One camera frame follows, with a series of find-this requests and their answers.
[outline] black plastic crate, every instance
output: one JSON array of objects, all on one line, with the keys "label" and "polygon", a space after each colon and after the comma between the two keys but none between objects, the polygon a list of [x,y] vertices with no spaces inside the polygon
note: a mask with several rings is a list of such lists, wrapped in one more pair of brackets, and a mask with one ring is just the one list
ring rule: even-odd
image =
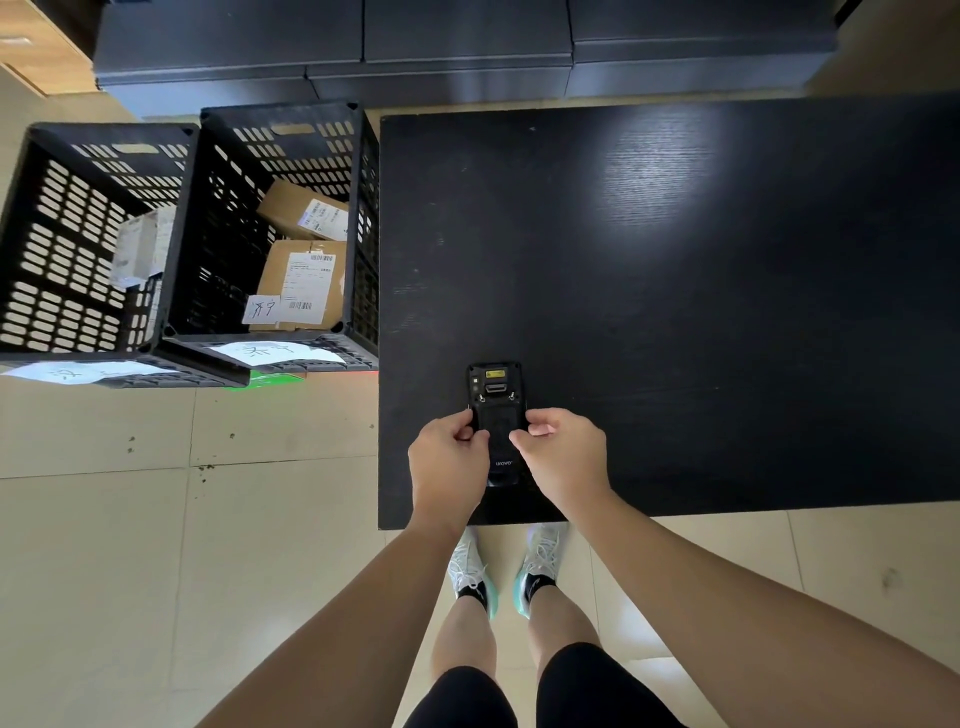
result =
[{"label": "black plastic crate", "polygon": [[[353,103],[204,109],[190,148],[160,302],[163,334],[198,352],[233,342],[297,342],[344,364],[257,364],[262,372],[378,368],[379,142]],[[258,331],[241,323],[279,233],[256,210],[283,178],[349,202],[343,322],[332,331]]]},{"label": "black plastic crate", "polygon": [[113,388],[249,382],[245,368],[162,338],[160,276],[126,292],[109,283],[118,226],[177,202],[196,135],[181,124],[27,130],[0,224],[0,363],[134,360],[172,370],[99,382]]}]

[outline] black sock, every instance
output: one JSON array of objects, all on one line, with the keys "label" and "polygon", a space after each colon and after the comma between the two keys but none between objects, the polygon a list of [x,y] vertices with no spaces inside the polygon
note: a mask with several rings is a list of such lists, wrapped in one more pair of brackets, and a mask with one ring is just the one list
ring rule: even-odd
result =
[{"label": "black sock", "polygon": [[535,574],[527,579],[527,585],[523,589],[523,596],[527,600],[527,604],[530,603],[530,600],[534,598],[534,594],[537,593],[537,589],[540,587],[555,587],[557,582],[551,579],[546,574]]},{"label": "black sock", "polygon": [[487,612],[487,585],[482,581],[476,587],[464,587],[457,592],[457,598],[461,596],[475,596],[483,604],[483,611]]}]

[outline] foot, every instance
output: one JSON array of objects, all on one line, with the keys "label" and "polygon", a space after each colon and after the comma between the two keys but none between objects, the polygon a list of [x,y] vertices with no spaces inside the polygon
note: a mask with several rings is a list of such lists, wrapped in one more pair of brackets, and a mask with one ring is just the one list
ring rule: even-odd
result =
[{"label": "foot", "polygon": [[530,618],[530,600],[527,586],[535,576],[546,576],[557,581],[560,560],[568,523],[538,523],[527,533],[527,553],[514,582],[514,606],[526,618]]},{"label": "foot", "polygon": [[483,559],[480,558],[476,528],[473,526],[467,526],[457,547],[453,549],[450,563],[446,567],[446,575],[450,577],[453,593],[457,596],[460,596],[463,589],[477,589],[483,584],[487,592],[487,614],[490,615],[490,619],[493,619],[497,606],[496,587],[487,576],[487,568],[484,566]]}]

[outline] crate handle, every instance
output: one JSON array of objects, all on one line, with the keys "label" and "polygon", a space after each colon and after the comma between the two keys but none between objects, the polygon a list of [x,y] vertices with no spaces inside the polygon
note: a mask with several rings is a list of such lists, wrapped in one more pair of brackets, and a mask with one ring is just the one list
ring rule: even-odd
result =
[{"label": "crate handle", "polygon": [[122,155],[158,155],[160,150],[153,144],[111,144]]},{"label": "crate handle", "polygon": [[298,133],[313,133],[313,124],[274,124],[270,131],[280,136],[289,136]]}]

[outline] shorts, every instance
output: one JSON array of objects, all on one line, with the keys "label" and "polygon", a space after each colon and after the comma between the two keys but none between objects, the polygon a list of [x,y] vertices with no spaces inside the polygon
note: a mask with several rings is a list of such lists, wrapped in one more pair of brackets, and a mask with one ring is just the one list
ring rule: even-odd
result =
[{"label": "shorts", "polygon": [[[537,728],[683,728],[660,699],[595,644],[553,656],[537,688]],[[476,667],[455,667],[434,683],[406,728],[516,728],[507,696]]]}]

